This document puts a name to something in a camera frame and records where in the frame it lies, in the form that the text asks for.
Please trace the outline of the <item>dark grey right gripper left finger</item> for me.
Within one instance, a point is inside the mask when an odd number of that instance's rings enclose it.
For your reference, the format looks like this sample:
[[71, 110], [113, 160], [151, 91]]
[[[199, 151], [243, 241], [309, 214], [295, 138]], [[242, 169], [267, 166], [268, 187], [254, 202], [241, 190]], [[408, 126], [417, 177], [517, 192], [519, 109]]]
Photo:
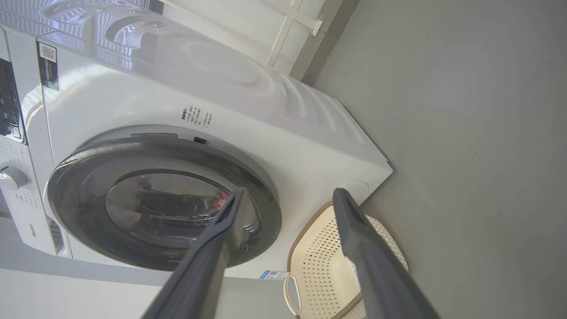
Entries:
[[243, 241], [249, 193], [237, 188], [179, 263], [143, 319], [213, 319], [229, 261]]

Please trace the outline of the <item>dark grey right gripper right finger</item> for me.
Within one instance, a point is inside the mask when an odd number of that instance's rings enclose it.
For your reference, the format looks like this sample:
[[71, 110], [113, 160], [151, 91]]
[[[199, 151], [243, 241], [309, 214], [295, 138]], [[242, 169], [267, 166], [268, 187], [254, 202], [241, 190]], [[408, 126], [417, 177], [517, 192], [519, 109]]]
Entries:
[[369, 319], [439, 319], [387, 242], [342, 188], [332, 198], [342, 252], [356, 266]]

